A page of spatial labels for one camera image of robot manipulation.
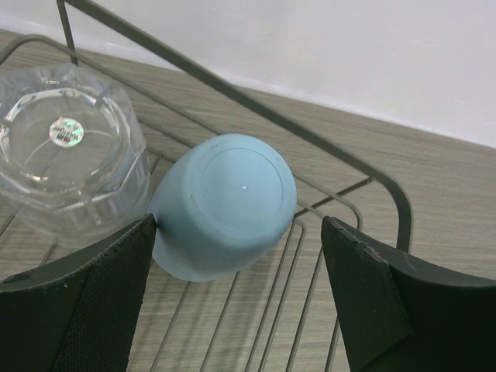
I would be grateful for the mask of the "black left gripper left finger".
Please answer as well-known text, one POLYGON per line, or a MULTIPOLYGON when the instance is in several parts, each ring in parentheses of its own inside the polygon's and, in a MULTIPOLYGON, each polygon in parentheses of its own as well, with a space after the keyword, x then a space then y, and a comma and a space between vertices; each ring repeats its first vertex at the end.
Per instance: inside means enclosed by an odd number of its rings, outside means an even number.
POLYGON ((1 282, 3 371, 124 371, 128 367, 156 221, 1 282))

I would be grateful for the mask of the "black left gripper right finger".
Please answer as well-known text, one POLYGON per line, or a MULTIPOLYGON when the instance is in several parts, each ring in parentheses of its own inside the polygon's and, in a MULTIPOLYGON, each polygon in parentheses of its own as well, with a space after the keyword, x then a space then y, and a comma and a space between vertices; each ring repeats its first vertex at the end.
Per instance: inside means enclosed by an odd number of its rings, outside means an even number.
POLYGON ((495 282, 377 241, 337 219, 321 241, 353 371, 493 371, 495 282))

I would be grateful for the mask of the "clear glass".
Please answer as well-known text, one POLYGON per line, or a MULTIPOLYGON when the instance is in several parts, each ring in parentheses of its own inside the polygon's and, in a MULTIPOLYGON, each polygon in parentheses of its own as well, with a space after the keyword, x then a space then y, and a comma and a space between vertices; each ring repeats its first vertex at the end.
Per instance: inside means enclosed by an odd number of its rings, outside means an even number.
POLYGON ((25 224, 88 246, 140 218, 149 187, 122 86, 74 64, 1 73, 1 194, 25 224))

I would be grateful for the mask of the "blue plastic cup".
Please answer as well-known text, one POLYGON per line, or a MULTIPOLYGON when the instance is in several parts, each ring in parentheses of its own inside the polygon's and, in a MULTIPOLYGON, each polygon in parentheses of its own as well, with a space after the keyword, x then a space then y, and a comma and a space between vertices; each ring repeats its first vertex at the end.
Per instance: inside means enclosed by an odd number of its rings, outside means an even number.
POLYGON ((213 137, 175 162, 153 193, 153 259, 183 281, 234 274, 277 245, 296 204, 294 176, 271 145, 242 134, 213 137))

